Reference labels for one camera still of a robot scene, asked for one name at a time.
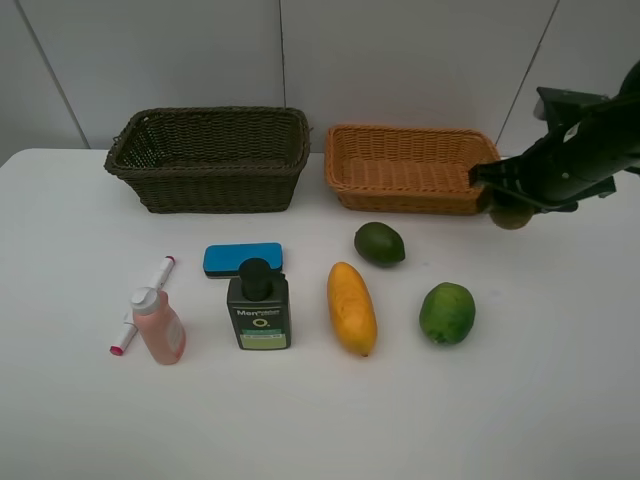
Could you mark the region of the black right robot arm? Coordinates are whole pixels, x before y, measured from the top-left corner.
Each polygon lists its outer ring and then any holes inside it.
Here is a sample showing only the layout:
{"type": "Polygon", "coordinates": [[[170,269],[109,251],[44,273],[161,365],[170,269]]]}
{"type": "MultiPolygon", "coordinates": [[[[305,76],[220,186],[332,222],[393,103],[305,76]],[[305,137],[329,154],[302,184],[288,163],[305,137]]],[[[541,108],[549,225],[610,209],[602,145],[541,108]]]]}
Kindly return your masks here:
{"type": "Polygon", "coordinates": [[[616,192],[614,175],[639,173],[639,66],[617,95],[539,87],[534,116],[547,134],[522,154],[469,171],[501,203],[526,203],[536,213],[573,212],[591,197],[616,192]]]}

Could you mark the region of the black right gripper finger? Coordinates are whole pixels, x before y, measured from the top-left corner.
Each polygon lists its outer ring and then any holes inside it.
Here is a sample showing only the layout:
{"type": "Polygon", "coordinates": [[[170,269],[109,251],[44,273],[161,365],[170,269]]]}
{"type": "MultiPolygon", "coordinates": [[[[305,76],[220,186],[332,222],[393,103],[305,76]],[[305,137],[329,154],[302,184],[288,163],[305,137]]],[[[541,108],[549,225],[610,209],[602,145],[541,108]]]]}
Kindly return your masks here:
{"type": "Polygon", "coordinates": [[[487,205],[484,207],[484,213],[493,211],[505,211],[515,213],[538,213],[539,209],[516,197],[510,193],[505,193],[494,187],[487,186],[485,193],[488,195],[487,205]]]}
{"type": "Polygon", "coordinates": [[[468,173],[472,187],[489,186],[506,192],[527,193],[526,158],[508,158],[487,164],[477,164],[468,173]]]}

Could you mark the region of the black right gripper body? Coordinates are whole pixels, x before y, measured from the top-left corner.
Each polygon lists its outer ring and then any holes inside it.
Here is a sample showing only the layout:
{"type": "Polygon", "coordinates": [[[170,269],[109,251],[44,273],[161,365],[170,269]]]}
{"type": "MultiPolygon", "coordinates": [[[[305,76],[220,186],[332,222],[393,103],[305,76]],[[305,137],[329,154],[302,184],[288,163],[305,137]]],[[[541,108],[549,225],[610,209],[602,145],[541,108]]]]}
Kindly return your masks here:
{"type": "Polygon", "coordinates": [[[538,208],[558,209],[602,192],[599,184],[621,171],[639,173],[639,99],[614,97],[581,112],[523,153],[529,164],[524,198],[538,208]]]}

